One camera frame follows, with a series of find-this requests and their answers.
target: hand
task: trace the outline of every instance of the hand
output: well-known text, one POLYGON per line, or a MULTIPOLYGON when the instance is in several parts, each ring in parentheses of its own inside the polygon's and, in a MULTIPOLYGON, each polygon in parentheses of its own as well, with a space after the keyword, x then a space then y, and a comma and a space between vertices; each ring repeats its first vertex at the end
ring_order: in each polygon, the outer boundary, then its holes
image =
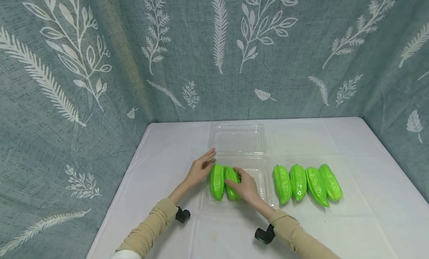
POLYGON ((188 175, 183 182, 191 187, 200 183, 212 170, 216 160, 211 158, 214 157, 215 154, 216 151, 212 148, 200 158, 194 160, 192 166, 190 166, 188 175))
POLYGON ((240 183, 235 183, 231 180, 225 179, 225 183, 232 187, 237 193, 250 205, 253 205, 256 201, 260 200, 260 196, 257 192, 256 182, 242 168, 233 168, 241 177, 240 183))

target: artificial bitter melon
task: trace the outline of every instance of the artificial bitter melon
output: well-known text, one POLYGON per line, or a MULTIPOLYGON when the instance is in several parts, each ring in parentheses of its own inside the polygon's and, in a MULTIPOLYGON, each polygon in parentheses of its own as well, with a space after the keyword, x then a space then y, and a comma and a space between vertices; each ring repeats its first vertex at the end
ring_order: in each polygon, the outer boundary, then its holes
POLYGON ((307 194, 307 176, 302 166, 296 164, 290 168, 290 184, 296 201, 301 201, 307 194))
POLYGON ((223 197, 223 189, 225 187, 225 170, 220 164, 214 164, 210 174, 210 192, 213 197, 221 201, 223 197))
POLYGON ((329 208, 330 205, 326 197, 326 187, 318 169, 308 167, 305 170, 305 173, 307 174, 308 190, 310 190, 310 194, 313 199, 316 200, 320 205, 329 208))
POLYGON ((328 194, 329 199, 333 201, 338 201, 343 197, 343 191, 341 189, 340 184, 338 183, 335 174, 331 171, 331 168, 323 164, 319 168, 319 172, 322 176, 322 180, 326 186, 326 192, 328 194))
POLYGON ((277 194, 280 197, 280 203, 284 205, 290 200, 292 196, 292 188, 290 185, 287 169, 283 166, 276 165, 274 167, 273 177, 277 194))
MULTIPOLYGON (((230 166, 224 166, 225 169, 225 179, 229 179, 235 183, 240 183, 239 175, 237 172, 234 171, 234 169, 230 166)), ((239 200, 240 196, 237 193, 237 191, 234 190, 234 188, 230 187, 226 184, 226 193, 228 194, 228 197, 230 200, 239 200)))

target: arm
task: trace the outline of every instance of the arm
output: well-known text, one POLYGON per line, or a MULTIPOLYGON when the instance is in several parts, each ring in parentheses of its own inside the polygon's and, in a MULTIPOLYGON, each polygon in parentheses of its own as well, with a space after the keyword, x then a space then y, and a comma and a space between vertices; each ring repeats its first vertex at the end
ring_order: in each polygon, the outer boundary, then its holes
POLYGON ((215 149, 212 149, 192 163, 185 180, 174 189, 168 198, 162 199, 155 205, 149 216, 131 231, 111 259, 142 259, 146 256, 156 238, 175 219, 178 211, 176 205, 182 197, 212 170, 216 160, 210 160, 210 158, 214 157, 215 154, 215 149))
POLYGON ((241 168, 234 169, 241 176, 241 183, 234 183, 228 179, 225 183, 234 188, 249 205, 274 226, 274 232, 283 244, 289 246, 303 259, 339 259, 333 251, 305 232, 294 217, 282 210, 276 211, 265 203, 257 193, 253 177, 241 168))

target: white feather print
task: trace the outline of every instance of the white feather print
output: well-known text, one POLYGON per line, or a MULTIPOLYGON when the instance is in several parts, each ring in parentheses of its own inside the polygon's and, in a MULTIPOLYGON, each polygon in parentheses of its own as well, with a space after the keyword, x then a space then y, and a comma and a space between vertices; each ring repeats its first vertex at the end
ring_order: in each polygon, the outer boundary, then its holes
POLYGON ((424 43, 429 40, 429 22, 425 25, 423 25, 423 28, 420 30, 420 32, 415 36, 411 42, 408 43, 408 45, 404 48, 404 51, 401 53, 402 60, 400 62, 399 68, 401 68, 404 64, 404 61, 406 59, 409 59, 419 51, 424 43))
POLYGON ((420 143, 423 143, 422 138, 420 136, 420 132, 422 130, 423 126, 420 123, 419 114, 417 113, 417 110, 414 110, 408 118, 407 131, 417 133, 420 143))
POLYGON ((328 104, 328 89, 327 89, 325 83, 323 83, 321 79, 319 79, 315 76, 309 76, 308 78, 314 84, 316 84, 319 87, 319 89, 321 90, 321 96, 322 96, 323 103, 326 104, 327 106, 329 106, 329 104, 328 104))
POLYGON ((67 99, 60 85, 55 82, 49 68, 42 64, 40 59, 37 59, 37 56, 28 49, 27 45, 20 43, 14 35, 9 36, 3 26, 0 28, 0 49, 6 50, 6 53, 12 58, 27 64, 25 70, 42 87, 42 93, 51 99, 63 117, 86 127, 86 124, 79 120, 78 111, 67 99))
POLYGON ((255 94, 260 98, 260 100, 265 101, 271 99, 273 101, 277 101, 276 99, 271 98, 271 94, 260 89, 255 89, 255 94))
POLYGON ((165 87, 161 87, 160 85, 157 85, 149 80, 146 79, 146 81, 155 89, 161 90, 162 92, 164 92, 167 96, 170 97, 170 99, 173 101, 173 103, 177 106, 180 106, 182 108, 184 108, 182 106, 182 104, 180 103, 180 101, 173 95, 173 93, 171 93, 170 90, 166 89, 165 87))
POLYGON ((213 0, 214 9, 214 64, 219 68, 222 75, 223 57, 225 56, 225 40, 226 40, 226 9, 225 0, 213 0))
POLYGON ((0 248, 0 257, 5 255, 8 251, 13 250, 13 249, 17 248, 18 246, 22 245, 23 243, 27 242, 29 239, 34 237, 34 235, 39 233, 41 230, 49 228, 53 225, 59 225, 63 222, 67 222, 69 220, 81 218, 85 214, 87 214, 89 211, 91 211, 91 209, 89 209, 87 211, 75 212, 72 214, 57 214, 57 215, 47 217, 43 220, 40 220, 39 222, 37 222, 34 225, 27 228, 19 236, 15 237, 14 240, 6 243, 6 245, 1 247, 0 248))

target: person's left hand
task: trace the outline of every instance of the person's left hand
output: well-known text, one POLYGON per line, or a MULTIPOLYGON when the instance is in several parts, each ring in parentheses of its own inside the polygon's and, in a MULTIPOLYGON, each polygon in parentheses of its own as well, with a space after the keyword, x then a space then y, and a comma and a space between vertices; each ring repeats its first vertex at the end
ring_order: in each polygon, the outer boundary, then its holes
POLYGON ((214 148, 202 155, 197 160, 194 160, 185 180, 183 181, 189 186, 195 186, 200 183, 212 170, 215 159, 211 159, 216 154, 214 148))

